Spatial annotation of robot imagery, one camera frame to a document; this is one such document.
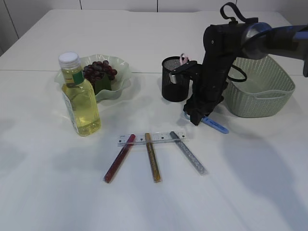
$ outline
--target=black mesh pen holder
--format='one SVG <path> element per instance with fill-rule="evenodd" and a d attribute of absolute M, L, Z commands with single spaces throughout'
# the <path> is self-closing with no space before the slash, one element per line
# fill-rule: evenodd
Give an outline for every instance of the black mesh pen holder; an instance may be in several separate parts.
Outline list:
<path fill-rule="evenodd" d="M 162 96 L 171 102 L 181 102 L 188 97 L 189 77 L 183 74 L 171 75 L 171 71 L 180 66 L 180 57 L 172 56 L 162 62 Z"/>

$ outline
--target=clear ruler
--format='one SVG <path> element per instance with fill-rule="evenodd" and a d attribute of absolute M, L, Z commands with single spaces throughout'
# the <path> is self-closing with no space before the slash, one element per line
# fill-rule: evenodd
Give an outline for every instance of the clear ruler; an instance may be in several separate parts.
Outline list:
<path fill-rule="evenodd" d="M 125 144 L 141 145 L 141 144 L 146 144 L 146 143 L 149 143 L 149 142 L 151 142 L 152 144 L 168 143 L 168 142 L 174 142 L 174 141 L 186 141 L 188 139 L 185 131 L 174 131 L 174 133 L 177 135 L 177 138 L 173 138 L 170 135 L 170 131 L 150 133 L 150 135 L 151 135 L 150 141 L 146 141 L 145 134 L 137 134 L 137 135 L 135 135 L 136 138 L 135 138 L 134 142 L 128 142 L 128 143 L 127 143 L 127 140 L 129 139 L 131 134 L 121 135 L 121 136 L 118 137 L 117 145 L 118 146 L 124 146 Z"/>

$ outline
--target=cooking oil bottle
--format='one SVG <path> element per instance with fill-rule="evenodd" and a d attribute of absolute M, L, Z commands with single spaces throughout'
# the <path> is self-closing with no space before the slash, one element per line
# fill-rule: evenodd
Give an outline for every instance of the cooking oil bottle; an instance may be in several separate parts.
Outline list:
<path fill-rule="evenodd" d="M 83 77 L 78 54 L 61 54 L 59 64 L 65 80 L 63 97 L 73 127 L 80 136 L 88 136 L 101 127 L 93 87 Z"/>

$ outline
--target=plastic basket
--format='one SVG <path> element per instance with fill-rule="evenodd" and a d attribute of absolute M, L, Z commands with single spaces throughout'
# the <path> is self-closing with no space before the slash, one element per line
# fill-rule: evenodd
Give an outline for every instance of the plastic basket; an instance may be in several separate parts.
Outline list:
<path fill-rule="evenodd" d="M 248 76 L 246 82 L 229 81 L 224 92 L 229 110 L 237 116 L 273 116 L 283 108 L 295 90 L 289 75 L 269 56 L 260 60 L 237 58 L 234 65 L 243 69 Z M 233 68 L 229 76 L 243 78 Z"/>

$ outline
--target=gold glitter tube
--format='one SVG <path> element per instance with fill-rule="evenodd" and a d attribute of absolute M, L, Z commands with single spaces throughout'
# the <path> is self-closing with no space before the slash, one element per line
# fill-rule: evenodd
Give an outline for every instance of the gold glitter tube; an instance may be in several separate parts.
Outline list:
<path fill-rule="evenodd" d="M 155 151 L 154 151 L 154 148 L 153 148 L 153 144 L 150 142 L 151 141 L 151 135 L 149 133 L 145 134 L 145 140 L 147 141 L 146 148 L 147 148 L 148 154 L 149 154 L 153 180 L 154 180 L 155 183 L 157 183 L 157 182 L 161 181 L 161 177 L 160 177 L 160 174 L 159 174 L 159 169 L 158 169 L 158 164 L 157 164 L 156 157 L 155 157 Z"/>

